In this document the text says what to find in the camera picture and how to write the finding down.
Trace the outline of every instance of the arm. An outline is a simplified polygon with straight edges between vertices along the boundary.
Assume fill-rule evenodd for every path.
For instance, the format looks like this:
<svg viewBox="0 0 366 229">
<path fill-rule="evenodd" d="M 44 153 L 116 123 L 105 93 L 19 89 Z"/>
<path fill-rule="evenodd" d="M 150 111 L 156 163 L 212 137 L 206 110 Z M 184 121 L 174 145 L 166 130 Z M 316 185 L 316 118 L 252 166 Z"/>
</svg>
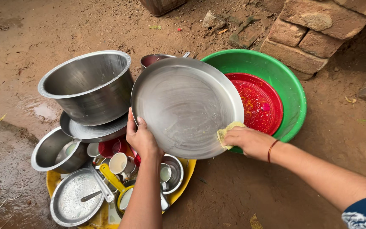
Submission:
<svg viewBox="0 0 366 229">
<path fill-rule="evenodd" d="M 268 160 L 275 139 L 259 131 L 236 126 L 227 132 L 225 144 L 241 147 L 248 157 Z M 287 143 L 278 142 L 270 160 L 297 174 L 339 210 L 366 198 L 366 177 L 319 159 Z"/>
<path fill-rule="evenodd" d="M 164 155 L 146 122 L 138 117 L 138 131 L 129 108 L 126 140 L 141 157 L 138 177 L 119 229 L 160 229 L 160 161 Z"/>
</svg>

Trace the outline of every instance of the dirt ground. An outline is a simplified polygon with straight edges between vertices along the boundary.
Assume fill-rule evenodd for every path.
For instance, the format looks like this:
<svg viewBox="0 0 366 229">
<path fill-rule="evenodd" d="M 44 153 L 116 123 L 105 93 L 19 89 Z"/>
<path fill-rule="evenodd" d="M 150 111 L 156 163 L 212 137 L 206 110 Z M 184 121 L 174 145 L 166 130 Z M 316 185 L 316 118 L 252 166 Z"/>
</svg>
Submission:
<svg viewBox="0 0 366 229">
<path fill-rule="evenodd" d="M 256 15 L 260 20 L 245 33 L 259 35 L 252 46 L 258 50 L 284 1 L 251 2 L 189 0 L 153 17 L 137 0 L 0 0 L 0 117 L 7 113 L 0 122 L 0 204 L 20 193 L 21 180 L 24 184 L 22 196 L 0 208 L 0 226 L 12 215 L 7 228 L 56 227 L 45 174 L 30 166 L 37 141 L 33 134 L 41 139 L 59 126 L 60 106 L 37 92 L 46 72 L 72 57 L 115 49 L 131 56 L 137 77 L 139 60 L 147 54 L 190 51 L 190 57 L 201 59 L 231 48 L 227 41 L 233 25 L 221 35 L 201 26 L 209 10 L 240 20 Z M 162 29 L 149 29 L 153 25 Z M 365 80 L 366 27 L 342 45 L 325 69 L 302 82 L 308 113 L 291 143 L 366 175 L 366 102 L 357 97 Z M 345 96 L 357 102 L 348 103 Z M 250 228 L 253 214 L 266 229 L 345 228 L 340 212 L 294 174 L 230 152 L 198 161 L 187 189 L 163 219 L 165 228 Z"/>
</svg>

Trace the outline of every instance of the yellow sponge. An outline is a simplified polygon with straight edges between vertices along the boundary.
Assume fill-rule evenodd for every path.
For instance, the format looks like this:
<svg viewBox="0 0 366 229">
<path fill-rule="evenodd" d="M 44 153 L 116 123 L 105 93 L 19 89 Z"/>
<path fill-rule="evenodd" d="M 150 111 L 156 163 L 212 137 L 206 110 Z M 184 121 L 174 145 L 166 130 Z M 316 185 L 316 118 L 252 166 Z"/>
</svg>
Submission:
<svg viewBox="0 0 366 229">
<path fill-rule="evenodd" d="M 220 142 L 221 146 L 224 149 L 232 149 L 232 147 L 233 147 L 232 145 L 222 145 L 222 143 L 224 142 L 225 135 L 227 134 L 227 131 L 234 128 L 234 126 L 246 127 L 243 123 L 238 122 L 238 121 L 234 121 L 231 124 L 229 124 L 225 129 L 219 129 L 217 131 L 218 141 Z"/>
</svg>

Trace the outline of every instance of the green plastic basin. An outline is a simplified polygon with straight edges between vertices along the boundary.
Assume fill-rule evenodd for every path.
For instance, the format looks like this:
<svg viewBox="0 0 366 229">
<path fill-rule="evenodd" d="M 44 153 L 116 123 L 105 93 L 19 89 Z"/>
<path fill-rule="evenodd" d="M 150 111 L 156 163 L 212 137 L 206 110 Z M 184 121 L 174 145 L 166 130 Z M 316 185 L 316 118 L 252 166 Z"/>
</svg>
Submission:
<svg viewBox="0 0 366 229">
<path fill-rule="evenodd" d="M 279 94 L 283 104 L 283 119 L 273 137 L 290 141 L 300 130 L 306 118 L 306 96 L 293 72 L 279 60 L 266 54 L 230 49 L 206 56 L 201 61 L 226 73 L 249 73 L 267 81 Z M 242 153 L 240 148 L 231 151 Z"/>
</svg>

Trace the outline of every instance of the red patterned plate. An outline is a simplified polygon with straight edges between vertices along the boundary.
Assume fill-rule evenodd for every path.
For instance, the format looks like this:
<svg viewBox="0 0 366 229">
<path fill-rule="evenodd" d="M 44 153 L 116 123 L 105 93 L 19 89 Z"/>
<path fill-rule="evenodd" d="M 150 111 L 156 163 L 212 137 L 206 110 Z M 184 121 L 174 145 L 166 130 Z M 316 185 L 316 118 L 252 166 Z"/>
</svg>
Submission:
<svg viewBox="0 0 366 229">
<path fill-rule="evenodd" d="M 225 74 L 234 84 L 244 105 L 245 126 L 273 135 L 283 118 L 282 100 L 261 78 L 247 73 Z"/>
</svg>

